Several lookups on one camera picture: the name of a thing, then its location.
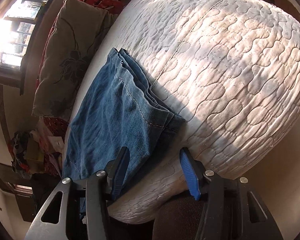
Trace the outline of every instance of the red patterned fabric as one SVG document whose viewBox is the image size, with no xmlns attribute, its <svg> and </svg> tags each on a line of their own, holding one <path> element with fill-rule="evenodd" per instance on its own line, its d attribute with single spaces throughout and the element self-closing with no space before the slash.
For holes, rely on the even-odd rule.
<svg viewBox="0 0 300 240">
<path fill-rule="evenodd" d="M 120 14 L 124 8 L 124 3 L 120 0 L 79 0 L 82 2 L 85 2 L 89 5 L 92 5 L 93 7 L 98 7 L 104 10 L 108 10 L 111 14 Z M 56 20 L 54 21 L 49 36 L 47 38 L 46 44 L 43 49 L 42 58 L 39 66 L 39 75 L 43 66 L 45 54 L 46 54 L 46 48 L 47 43 L 49 41 L 49 38 L 51 34 L 53 33 L 54 26 L 55 26 Z M 39 86 L 39 77 L 37 78 L 36 82 L 36 88 Z M 66 122 L 63 119 L 60 118 L 54 118 L 54 117 L 44 117 L 43 118 L 44 123 L 49 128 L 49 130 L 53 133 L 54 136 L 61 136 L 62 139 L 65 139 L 66 130 L 68 128 L 69 123 Z"/>
</svg>

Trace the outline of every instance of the folded denim garment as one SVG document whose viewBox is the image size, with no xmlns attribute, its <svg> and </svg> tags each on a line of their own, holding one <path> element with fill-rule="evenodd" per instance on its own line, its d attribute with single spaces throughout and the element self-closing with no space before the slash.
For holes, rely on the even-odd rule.
<svg viewBox="0 0 300 240">
<path fill-rule="evenodd" d="M 126 146 L 130 163 L 124 185 L 152 159 L 133 179 L 136 183 L 163 157 L 185 120 L 169 109 L 149 85 L 127 51 L 110 51 L 70 124 L 63 177 L 85 179 L 104 169 Z"/>
</svg>

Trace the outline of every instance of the quilted fabric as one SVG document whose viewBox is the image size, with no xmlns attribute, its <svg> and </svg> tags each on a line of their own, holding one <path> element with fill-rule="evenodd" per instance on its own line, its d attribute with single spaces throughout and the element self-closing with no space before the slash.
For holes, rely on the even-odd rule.
<svg viewBox="0 0 300 240">
<path fill-rule="evenodd" d="M 300 114 L 300 24 L 264 1 L 132 0 L 93 58 L 72 118 L 112 47 L 125 48 L 187 121 L 163 161 L 109 207 L 120 221 L 148 221 L 186 189 L 181 147 L 234 179 Z"/>
</svg>

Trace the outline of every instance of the floral pillow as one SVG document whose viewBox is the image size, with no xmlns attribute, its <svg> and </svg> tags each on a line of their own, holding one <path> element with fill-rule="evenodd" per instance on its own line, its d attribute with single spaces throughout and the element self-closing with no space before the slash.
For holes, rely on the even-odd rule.
<svg viewBox="0 0 300 240">
<path fill-rule="evenodd" d="M 79 0 L 66 0 L 49 37 L 34 116 L 70 119 L 86 70 L 118 15 Z"/>
</svg>

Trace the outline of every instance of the denim fabric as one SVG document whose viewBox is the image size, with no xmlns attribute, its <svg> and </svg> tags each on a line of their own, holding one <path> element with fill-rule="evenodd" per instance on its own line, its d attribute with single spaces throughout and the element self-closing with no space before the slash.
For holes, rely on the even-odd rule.
<svg viewBox="0 0 300 240">
<path fill-rule="evenodd" d="M 150 90 L 127 51 L 113 48 L 70 124 L 63 177 L 85 179 L 104 169 L 126 146 L 130 150 L 126 184 L 151 155 L 163 156 L 183 122 Z"/>
</svg>

